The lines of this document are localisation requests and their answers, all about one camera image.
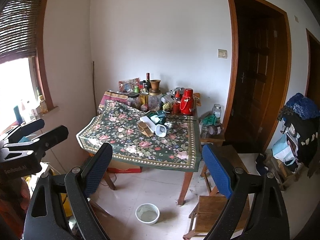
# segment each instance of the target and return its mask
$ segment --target white bowl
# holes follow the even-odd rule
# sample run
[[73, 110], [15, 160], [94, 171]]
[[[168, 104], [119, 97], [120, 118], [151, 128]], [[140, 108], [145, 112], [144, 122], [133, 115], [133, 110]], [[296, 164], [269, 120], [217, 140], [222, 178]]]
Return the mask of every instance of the white bowl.
[[136, 209], [136, 218], [146, 225], [155, 224], [158, 221], [159, 216], [159, 209], [151, 203], [141, 204]]

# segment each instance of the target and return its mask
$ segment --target wall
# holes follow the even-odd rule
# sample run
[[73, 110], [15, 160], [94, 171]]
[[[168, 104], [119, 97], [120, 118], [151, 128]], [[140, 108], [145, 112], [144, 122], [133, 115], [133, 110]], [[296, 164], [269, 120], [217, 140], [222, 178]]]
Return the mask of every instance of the wall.
[[69, 129], [68, 139], [47, 151], [60, 172], [81, 165], [88, 153], [76, 133], [95, 115], [89, 31], [90, 0], [48, 0], [44, 18], [44, 60], [52, 101], [57, 109], [44, 116], [43, 132], [61, 124]]
[[[303, 0], [267, 0], [286, 11], [292, 41], [287, 99], [304, 94], [308, 73], [306, 28], [320, 27]], [[163, 88], [191, 87], [201, 93], [200, 114], [227, 103], [231, 73], [228, 0], [91, 0], [92, 60], [96, 97], [117, 89], [119, 80], [161, 79]], [[217, 57], [226, 49], [228, 58]], [[280, 125], [270, 145], [280, 137]]]

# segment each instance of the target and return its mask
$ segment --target red thermos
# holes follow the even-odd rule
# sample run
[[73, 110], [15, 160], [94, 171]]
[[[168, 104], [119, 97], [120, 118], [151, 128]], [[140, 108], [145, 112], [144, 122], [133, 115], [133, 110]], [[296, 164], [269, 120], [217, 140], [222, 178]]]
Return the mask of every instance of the red thermos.
[[191, 88], [186, 88], [184, 94], [181, 98], [180, 111], [183, 115], [192, 115], [193, 111], [193, 90]]

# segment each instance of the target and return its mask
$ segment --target green cloth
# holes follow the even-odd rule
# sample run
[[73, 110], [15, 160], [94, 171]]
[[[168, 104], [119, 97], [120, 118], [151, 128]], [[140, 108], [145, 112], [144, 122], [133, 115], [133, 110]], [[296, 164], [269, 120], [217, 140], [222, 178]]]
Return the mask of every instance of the green cloth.
[[163, 170], [197, 172], [201, 160], [197, 118], [168, 115], [173, 122], [166, 137], [143, 135], [137, 121], [145, 113], [123, 103], [106, 100], [101, 115], [77, 134], [81, 147], [96, 153], [104, 142], [111, 144], [113, 158]]
[[215, 125], [216, 124], [216, 120], [217, 120], [217, 118], [216, 118], [216, 116], [213, 114], [213, 115], [209, 115], [209, 116], [207, 116], [206, 118], [204, 118], [203, 120], [202, 120], [202, 123], [203, 123], [203, 125]]

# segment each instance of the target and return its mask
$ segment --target wine bottle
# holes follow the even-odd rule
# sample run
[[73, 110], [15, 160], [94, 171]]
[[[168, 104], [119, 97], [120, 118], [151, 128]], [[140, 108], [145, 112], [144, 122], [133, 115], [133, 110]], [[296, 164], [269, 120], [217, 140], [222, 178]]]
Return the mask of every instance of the wine bottle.
[[146, 81], [147, 90], [149, 91], [151, 89], [151, 83], [150, 83], [150, 73], [147, 73], [147, 81]]

